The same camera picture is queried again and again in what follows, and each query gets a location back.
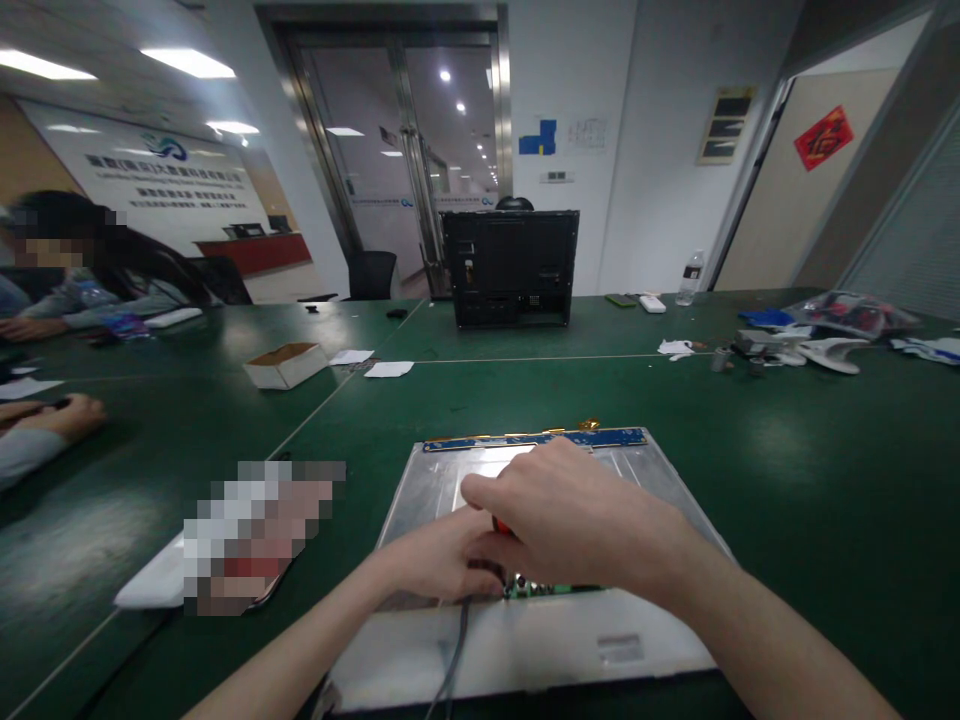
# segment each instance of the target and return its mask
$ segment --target ceiling light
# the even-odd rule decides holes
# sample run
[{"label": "ceiling light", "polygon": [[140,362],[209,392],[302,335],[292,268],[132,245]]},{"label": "ceiling light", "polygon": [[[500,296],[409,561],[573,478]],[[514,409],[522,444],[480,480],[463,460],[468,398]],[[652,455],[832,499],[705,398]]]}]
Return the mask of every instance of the ceiling light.
[{"label": "ceiling light", "polygon": [[363,133],[353,128],[327,128],[327,132],[338,137],[363,137]]},{"label": "ceiling light", "polygon": [[207,125],[217,132],[232,132],[236,135],[256,135],[260,132],[253,125],[247,125],[236,120],[211,120]]},{"label": "ceiling light", "polygon": [[99,130],[91,130],[90,128],[81,128],[76,125],[47,125],[47,130],[55,130],[57,132],[81,132],[81,133],[91,133],[94,135],[99,135]]},{"label": "ceiling light", "polygon": [[19,50],[0,50],[0,65],[33,73],[47,80],[96,80],[90,73],[57,65]]},{"label": "ceiling light", "polygon": [[217,62],[203,53],[190,49],[156,49],[141,50],[147,57],[159,60],[177,70],[193,75],[194,77],[209,80],[210,78],[236,77],[233,70],[222,62]]}]

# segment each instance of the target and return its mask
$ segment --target hand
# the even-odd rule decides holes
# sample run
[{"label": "hand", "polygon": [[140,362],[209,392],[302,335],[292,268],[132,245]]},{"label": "hand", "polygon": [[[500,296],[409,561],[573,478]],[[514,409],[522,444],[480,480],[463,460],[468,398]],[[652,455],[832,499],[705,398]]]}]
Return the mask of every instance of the hand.
[{"label": "hand", "polygon": [[107,419],[103,403],[87,395],[67,395],[70,404],[63,410],[44,408],[38,415],[24,418],[14,428],[36,428],[60,435],[68,443],[86,437]]},{"label": "hand", "polygon": [[11,342],[30,342],[62,335],[70,329],[60,318],[10,318],[0,320],[0,337]]},{"label": "hand", "polygon": [[373,559],[398,590],[441,600],[501,595],[503,582],[496,575],[467,564],[467,547],[491,526],[489,513],[460,508],[394,540]]},{"label": "hand", "polygon": [[43,403],[37,400],[24,400],[0,405],[0,430],[9,430],[14,422],[26,415],[32,415],[42,407]]},{"label": "hand", "polygon": [[488,532],[469,556],[537,583],[620,587],[663,605],[685,554],[707,544],[679,510],[566,438],[516,456],[498,478],[467,475],[460,491],[516,535]]}]

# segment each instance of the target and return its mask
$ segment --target plastic bag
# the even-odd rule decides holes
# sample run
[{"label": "plastic bag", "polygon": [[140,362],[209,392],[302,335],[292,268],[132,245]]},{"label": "plastic bag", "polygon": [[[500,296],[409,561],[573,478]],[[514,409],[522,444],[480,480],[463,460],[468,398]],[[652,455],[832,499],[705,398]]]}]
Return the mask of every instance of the plastic bag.
[{"label": "plastic bag", "polygon": [[831,290],[783,309],[800,325],[819,325],[876,340],[920,327],[920,319],[871,295]]}]

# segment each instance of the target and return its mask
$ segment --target blue circuit board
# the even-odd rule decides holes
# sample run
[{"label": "blue circuit board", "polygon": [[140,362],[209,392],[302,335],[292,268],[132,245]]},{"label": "blue circuit board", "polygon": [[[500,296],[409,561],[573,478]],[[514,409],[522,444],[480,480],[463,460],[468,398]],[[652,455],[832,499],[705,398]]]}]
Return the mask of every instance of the blue circuit board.
[{"label": "blue circuit board", "polygon": [[465,438],[430,440],[423,444],[424,452],[469,450],[470,448],[507,447],[509,445],[543,445],[555,437],[584,447],[622,447],[645,445],[647,438],[643,428],[611,428],[608,430],[546,430],[542,433],[511,433],[509,435],[475,435]]}]

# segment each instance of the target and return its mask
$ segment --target doorway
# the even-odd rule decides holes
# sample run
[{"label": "doorway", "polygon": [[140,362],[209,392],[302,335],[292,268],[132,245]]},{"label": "doorway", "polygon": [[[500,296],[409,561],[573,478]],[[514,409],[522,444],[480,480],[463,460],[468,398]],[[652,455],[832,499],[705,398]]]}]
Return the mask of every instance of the doorway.
[{"label": "doorway", "polygon": [[[928,18],[912,18],[787,82],[711,289],[793,284]],[[827,127],[834,146],[824,144]]]},{"label": "doorway", "polygon": [[509,184],[497,33],[338,29],[292,43],[345,255],[392,252],[401,296],[449,296],[439,213],[492,208]]}]

